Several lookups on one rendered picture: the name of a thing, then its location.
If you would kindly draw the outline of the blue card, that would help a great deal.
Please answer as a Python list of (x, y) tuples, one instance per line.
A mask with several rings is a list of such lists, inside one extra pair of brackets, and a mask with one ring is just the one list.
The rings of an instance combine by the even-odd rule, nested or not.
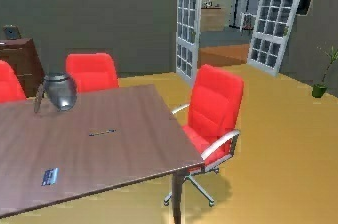
[(46, 186), (46, 185), (53, 185), (53, 184), (55, 184), (57, 182), (58, 172), (59, 172), (58, 168), (53, 168), (53, 169), (46, 170), (44, 172), (43, 180), (42, 180), (41, 185), (42, 186)]

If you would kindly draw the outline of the brown wooden table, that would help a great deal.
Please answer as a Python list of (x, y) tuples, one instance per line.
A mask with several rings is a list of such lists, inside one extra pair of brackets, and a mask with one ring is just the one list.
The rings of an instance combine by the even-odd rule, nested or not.
[[(107, 129), (116, 132), (88, 136)], [(152, 85), (84, 93), (66, 112), (0, 104), (0, 218), (165, 175), (179, 196), (182, 175), (202, 162)], [(57, 182), (42, 186), (53, 168)]]

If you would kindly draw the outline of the brown wooden sideboard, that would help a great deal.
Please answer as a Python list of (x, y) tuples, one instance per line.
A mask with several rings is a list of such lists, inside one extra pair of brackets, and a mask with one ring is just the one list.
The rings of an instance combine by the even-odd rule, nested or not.
[(42, 68), (32, 38), (17, 40), (0, 40), (0, 60), (6, 61), (14, 70), (27, 97), (35, 97), (40, 83), (43, 81)]

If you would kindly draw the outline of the dark grey kettle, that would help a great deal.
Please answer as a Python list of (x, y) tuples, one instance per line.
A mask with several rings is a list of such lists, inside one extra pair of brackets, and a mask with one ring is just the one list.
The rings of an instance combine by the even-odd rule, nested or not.
[(47, 95), (49, 101), (58, 111), (68, 111), (76, 103), (77, 85), (68, 73), (52, 72), (46, 74), (36, 93), (34, 102), (35, 113), (40, 111), (44, 94)]

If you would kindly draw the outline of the grey alarm clock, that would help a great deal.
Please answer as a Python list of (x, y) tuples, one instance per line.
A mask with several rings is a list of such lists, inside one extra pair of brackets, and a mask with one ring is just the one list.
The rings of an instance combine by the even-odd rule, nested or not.
[(21, 39), (21, 33), (15, 25), (5, 25), (3, 27), (3, 32), (8, 40)]

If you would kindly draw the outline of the black framed wall picture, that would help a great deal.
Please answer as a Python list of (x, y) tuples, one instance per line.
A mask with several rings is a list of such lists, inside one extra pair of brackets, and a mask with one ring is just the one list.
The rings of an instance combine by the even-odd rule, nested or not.
[(309, 8), (312, 0), (299, 0), (296, 14), (300, 16), (306, 16), (309, 12)]

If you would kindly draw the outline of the white glazed door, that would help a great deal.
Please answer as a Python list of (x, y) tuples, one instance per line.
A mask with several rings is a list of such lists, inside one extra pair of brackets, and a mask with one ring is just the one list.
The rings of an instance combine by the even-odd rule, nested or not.
[(177, 0), (176, 73), (190, 86), (198, 69), (201, 0)]
[(279, 73), (300, 0), (260, 0), (247, 63)]

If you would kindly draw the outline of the green potted house plant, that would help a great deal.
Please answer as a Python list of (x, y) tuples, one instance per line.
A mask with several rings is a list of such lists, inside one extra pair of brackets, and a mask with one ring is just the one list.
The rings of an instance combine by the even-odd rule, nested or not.
[(338, 48), (331, 46), (328, 50), (324, 50), (319, 47), (319, 50), (322, 51), (329, 59), (328, 65), (326, 66), (323, 76), (320, 79), (319, 83), (316, 83), (312, 87), (312, 96), (314, 98), (322, 98), (327, 91), (327, 85), (325, 83), (326, 77), (329, 74), (331, 67), (338, 63)]

